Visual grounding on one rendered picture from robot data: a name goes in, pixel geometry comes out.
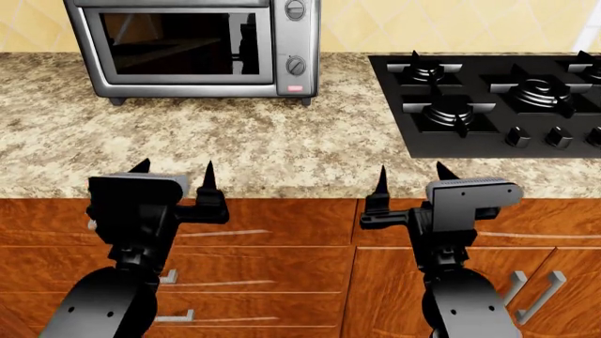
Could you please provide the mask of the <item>wooden cabinet door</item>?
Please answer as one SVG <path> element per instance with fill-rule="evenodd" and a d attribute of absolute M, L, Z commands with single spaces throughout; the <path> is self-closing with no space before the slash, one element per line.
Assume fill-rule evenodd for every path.
<path fill-rule="evenodd" d="M 550 255 L 549 247 L 470 247 L 465 267 L 504 294 L 515 271 L 527 276 Z M 422 313 L 423 275 L 408 247 L 360 247 L 351 274 L 342 338 L 427 338 Z"/>
<path fill-rule="evenodd" d="M 523 338 L 601 338 L 601 247 L 558 247 L 513 300 L 512 311 L 528 310 L 551 286 L 551 272 L 566 282 L 527 323 Z"/>

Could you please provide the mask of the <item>large black gas burner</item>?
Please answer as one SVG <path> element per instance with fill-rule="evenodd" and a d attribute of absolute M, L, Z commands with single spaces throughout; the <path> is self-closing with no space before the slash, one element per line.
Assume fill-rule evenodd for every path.
<path fill-rule="evenodd" d="M 517 115 L 601 115 L 601 108 L 555 75 L 532 75 L 514 64 L 508 74 L 481 78 Z"/>

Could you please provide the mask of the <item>wide wooden cabinet drawer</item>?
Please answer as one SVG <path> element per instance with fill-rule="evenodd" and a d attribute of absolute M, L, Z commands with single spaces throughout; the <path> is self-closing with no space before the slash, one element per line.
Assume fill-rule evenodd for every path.
<path fill-rule="evenodd" d="M 96 246 L 85 199 L 0 199 L 0 245 Z M 351 241 L 354 199 L 230 199 L 227 224 L 182 224 L 177 246 L 338 246 Z"/>
<path fill-rule="evenodd" d="M 64 292 L 0 292 L 0 304 L 31 326 L 45 325 Z M 202 326 L 335 326 L 344 297 L 329 292 L 159 292 L 158 315 L 194 311 Z"/>
<path fill-rule="evenodd" d="M 0 247 L 0 292 L 67 292 L 88 272 L 111 267 L 107 247 Z M 341 292 L 352 247 L 176 247 L 161 292 Z"/>

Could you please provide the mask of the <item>stainless steel toaster oven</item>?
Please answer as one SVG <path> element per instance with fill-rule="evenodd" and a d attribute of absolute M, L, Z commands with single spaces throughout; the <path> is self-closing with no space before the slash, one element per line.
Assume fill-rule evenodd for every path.
<path fill-rule="evenodd" d="M 309 105 L 318 92 L 320 0 L 301 0 L 305 15 L 292 21 L 285 14 L 288 0 L 63 0 L 96 95 L 121 105 L 129 98 L 298 98 Z M 272 84 L 109 84 L 91 41 L 82 7 L 133 8 L 141 3 L 158 8 L 262 8 L 270 9 Z M 301 76 L 290 75 L 285 64 L 299 56 L 306 63 Z M 287 92 L 291 85 L 302 92 Z"/>

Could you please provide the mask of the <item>small black gas burner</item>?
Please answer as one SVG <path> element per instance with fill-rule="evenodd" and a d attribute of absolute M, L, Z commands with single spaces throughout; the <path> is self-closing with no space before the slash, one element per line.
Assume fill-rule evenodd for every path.
<path fill-rule="evenodd" d="M 484 113 L 477 113 L 467 95 L 402 95 L 402 112 L 421 134 L 495 134 L 498 129 Z"/>
<path fill-rule="evenodd" d="M 590 84 L 601 86 L 601 54 L 590 55 L 579 51 L 576 58 L 568 62 L 567 71 Z"/>
<path fill-rule="evenodd" d="M 436 58 L 422 57 L 415 50 L 410 56 L 387 61 L 386 69 L 401 86 L 461 86 L 457 78 L 460 65 L 442 64 Z"/>

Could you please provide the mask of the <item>black glass gas cooktop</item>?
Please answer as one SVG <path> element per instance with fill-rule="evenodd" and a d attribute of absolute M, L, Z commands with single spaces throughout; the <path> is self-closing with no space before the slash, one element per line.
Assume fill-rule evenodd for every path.
<path fill-rule="evenodd" d="M 489 92 L 482 75 L 508 74 L 518 64 L 532 75 L 555 75 L 601 108 L 601 86 L 590 84 L 568 72 L 574 55 L 422 55 L 436 58 L 442 64 L 461 66 L 456 73 L 461 86 L 401 86 L 387 71 L 386 63 L 409 55 L 373 55 L 369 58 L 378 82 L 389 104 L 395 123 L 402 134 L 408 152 L 416 159 L 595 159 L 601 160 L 601 148 L 590 146 L 585 137 L 596 126 L 601 126 L 601 115 L 517 115 L 495 94 Z M 421 134 L 409 115 L 402 112 L 402 95 L 467 95 L 477 113 L 484 113 L 498 129 L 495 134 Z M 513 148 L 505 143 L 507 132 L 519 126 L 528 132 L 531 141 L 526 148 Z M 574 140 L 566 149 L 549 146 L 545 137 L 558 126 L 572 134 Z"/>

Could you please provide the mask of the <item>round silver oven knob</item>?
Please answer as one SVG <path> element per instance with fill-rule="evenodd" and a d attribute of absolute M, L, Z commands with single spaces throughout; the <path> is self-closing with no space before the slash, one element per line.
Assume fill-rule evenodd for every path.
<path fill-rule="evenodd" d="M 292 56 L 286 61 L 285 69 L 290 75 L 301 76 L 306 70 L 306 63 L 303 58 Z"/>
<path fill-rule="evenodd" d="M 299 21 L 305 15 L 306 6 L 301 0 L 288 0 L 285 4 L 285 14 L 292 21 Z"/>

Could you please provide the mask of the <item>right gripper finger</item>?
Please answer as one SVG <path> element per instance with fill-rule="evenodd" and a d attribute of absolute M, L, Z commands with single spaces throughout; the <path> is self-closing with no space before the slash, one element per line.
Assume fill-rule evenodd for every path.
<path fill-rule="evenodd" d="M 436 163 L 436 169 L 439 182 L 456 182 L 459 180 L 459 177 L 440 161 Z"/>
<path fill-rule="evenodd" d="M 365 198 L 365 213 L 383 213 L 388 212 L 390 203 L 390 194 L 388 191 L 387 175 L 384 165 L 381 165 L 381 170 L 378 178 L 378 183 L 373 191 Z"/>

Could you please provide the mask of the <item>wooden drawer under cooktop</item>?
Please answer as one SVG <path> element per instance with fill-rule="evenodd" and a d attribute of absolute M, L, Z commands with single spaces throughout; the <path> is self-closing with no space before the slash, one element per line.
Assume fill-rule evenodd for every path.
<path fill-rule="evenodd" d="M 418 207 L 420 199 L 393 199 L 391 210 Z M 360 247 L 407 247 L 405 226 L 361 230 L 358 202 L 353 244 Z M 522 199 L 504 207 L 494 220 L 475 224 L 473 247 L 601 247 L 601 199 Z"/>

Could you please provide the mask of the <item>glass toaster oven door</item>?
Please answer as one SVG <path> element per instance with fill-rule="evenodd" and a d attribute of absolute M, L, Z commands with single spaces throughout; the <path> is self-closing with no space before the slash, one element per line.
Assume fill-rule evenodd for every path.
<path fill-rule="evenodd" d="M 270 9 L 82 7 L 112 85 L 273 82 Z"/>

